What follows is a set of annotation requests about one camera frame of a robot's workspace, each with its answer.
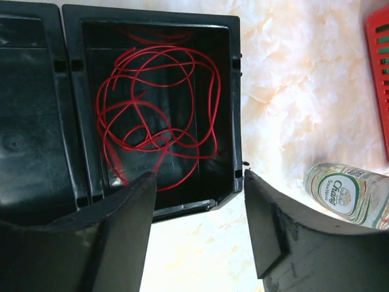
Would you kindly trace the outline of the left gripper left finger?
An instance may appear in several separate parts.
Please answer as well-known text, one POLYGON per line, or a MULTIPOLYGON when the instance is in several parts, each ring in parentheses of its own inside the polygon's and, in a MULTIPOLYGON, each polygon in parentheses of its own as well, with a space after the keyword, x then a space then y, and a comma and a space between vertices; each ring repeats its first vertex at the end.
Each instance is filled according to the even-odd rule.
POLYGON ((139 291, 156 201, 147 172, 44 226, 1 222, 2 291, 139 291))

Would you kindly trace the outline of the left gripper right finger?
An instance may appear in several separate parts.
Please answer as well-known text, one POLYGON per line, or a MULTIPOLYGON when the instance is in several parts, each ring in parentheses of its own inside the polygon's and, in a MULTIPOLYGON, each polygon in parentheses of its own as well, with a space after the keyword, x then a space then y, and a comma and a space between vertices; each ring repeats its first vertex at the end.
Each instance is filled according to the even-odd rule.
POLYGON ((388 232, 317 212, 244 173, 256 273, 266 291, 387 291, 388 232))

